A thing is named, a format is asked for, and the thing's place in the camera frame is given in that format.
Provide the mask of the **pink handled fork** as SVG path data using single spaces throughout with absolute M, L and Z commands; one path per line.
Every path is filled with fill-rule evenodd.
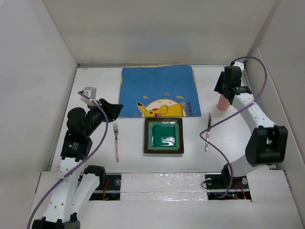
M 119 162 L 119 147 L 118 147 L 118 125 L 117 123 L 113 123 L 113 131 L 114 131 L 114 137 L 115 137 L 115 156 L 116 156 L 116 162 Z

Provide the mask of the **pink plastic cup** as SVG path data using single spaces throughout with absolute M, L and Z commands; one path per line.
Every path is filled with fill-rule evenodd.
M 230 102 L 224 97 L 224 95 L 221 94 L 216 107 L 220 111 L 226 111 L 230 106 Z

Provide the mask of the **pink handled knife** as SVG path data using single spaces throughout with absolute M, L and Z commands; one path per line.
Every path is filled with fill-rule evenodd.
M 208 146 L 209 146 L 208 142 L 209 142 L 209 135 L 210 135 L 211 125 L 212 125 L 212 116 L 209 113 L 209 115 L 208 115 L 208 124 L 207 124 L 207 132 L 206 132 L 206 142 L 205 142 L 205 148 L 204 148 L 205 152 L 208 151 Z

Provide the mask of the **green square plate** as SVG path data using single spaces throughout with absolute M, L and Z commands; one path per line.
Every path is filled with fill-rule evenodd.
M 182 155 L 184 153 L 183 119 L 177 117 L 145 118 L 145 154 Z

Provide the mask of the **blue Pikachu cloth placemat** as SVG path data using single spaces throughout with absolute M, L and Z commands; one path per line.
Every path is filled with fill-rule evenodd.
M 122 70 L 120 117 L 200 117 L 193 69 L 189 65 L 126 67 Z

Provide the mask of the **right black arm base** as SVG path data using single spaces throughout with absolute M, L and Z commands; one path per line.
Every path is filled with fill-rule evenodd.
M 220 173 L 207 173 L 201 187 L 207 192 L 208 200 L 251 200 L 247 176 L 223 178 Z

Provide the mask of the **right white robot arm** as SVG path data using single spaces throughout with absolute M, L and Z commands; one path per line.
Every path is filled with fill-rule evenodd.
M 217 81 L 215 91 L 223 95 L 241 116 L 251 131 L 245 154 L 234 162 L 227 163 L 220 176 L 221 184 L 231 188 L 243 177 L 263 165 L 284 161 L 288 130 L 270 120 L 254 101 L 252 91 L 241 85 L 242 69 L 226 66 Z

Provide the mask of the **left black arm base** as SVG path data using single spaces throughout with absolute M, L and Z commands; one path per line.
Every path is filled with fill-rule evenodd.
M 91 201 L 112 201 L 121 198 L 121 173 L 107 173 L 104 184 L 99 185 L 90 197 Z

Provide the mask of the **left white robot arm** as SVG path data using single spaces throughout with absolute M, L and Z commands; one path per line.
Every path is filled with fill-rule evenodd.
M 79 229 L 80 212 L 95 189 L 106 185 L 105 168 L 86 165 L 96 150 L 90 136 L 101 123 L 115 121 L 122 108 L 104 99 L 85 98 L 88 111 L 76 107 L 67 114 L 67 132 L 61 150 L 57 182 L 47 191 L 33 210 L 29 229 Z

